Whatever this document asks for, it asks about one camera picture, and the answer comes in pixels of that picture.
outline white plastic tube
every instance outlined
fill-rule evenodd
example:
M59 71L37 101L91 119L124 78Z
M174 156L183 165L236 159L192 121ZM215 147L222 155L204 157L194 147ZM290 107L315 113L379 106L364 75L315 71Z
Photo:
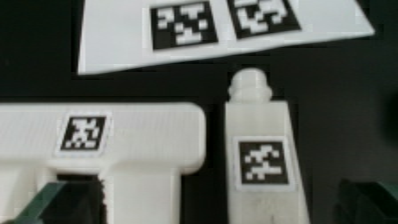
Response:
M261 70L238 72L226 104L231 224L309 224L286 102Z

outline black background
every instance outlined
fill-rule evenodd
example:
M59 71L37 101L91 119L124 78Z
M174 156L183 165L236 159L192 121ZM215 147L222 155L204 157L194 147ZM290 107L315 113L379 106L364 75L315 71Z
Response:
M224 102L235 72L267 71L288 100L315 224L332 223L338 183L398 183L398 1L359 1L377 35L256 54L75 75L82 1L0 1L0 103L195 102L208 115L208 159L183 178L187 224L227 223Z

